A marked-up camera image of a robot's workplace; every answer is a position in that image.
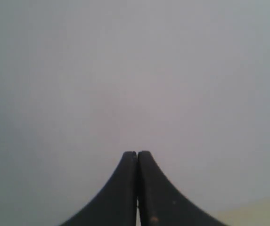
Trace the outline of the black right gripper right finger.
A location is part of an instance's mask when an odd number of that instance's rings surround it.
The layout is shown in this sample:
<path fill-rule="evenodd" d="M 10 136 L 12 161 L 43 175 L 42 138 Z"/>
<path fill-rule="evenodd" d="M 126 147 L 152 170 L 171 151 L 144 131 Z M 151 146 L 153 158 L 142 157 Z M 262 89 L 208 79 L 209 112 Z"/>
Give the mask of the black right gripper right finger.
<path fill-rule="evenodd" d="M 151 152 L 138 153 L 138 202 L 142 226 L 224 226 L 169 181 Z"/>

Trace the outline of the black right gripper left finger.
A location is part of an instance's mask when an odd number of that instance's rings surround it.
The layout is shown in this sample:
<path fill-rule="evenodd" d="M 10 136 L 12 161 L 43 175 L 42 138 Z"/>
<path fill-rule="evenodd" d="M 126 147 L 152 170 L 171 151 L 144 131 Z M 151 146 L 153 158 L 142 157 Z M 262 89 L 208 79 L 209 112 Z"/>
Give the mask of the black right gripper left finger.
<path fill-rule="evenodd" d="M 137 154 L 127 151 L 99 193 L 63 226 L 134 226 L 137 217 Z"/>

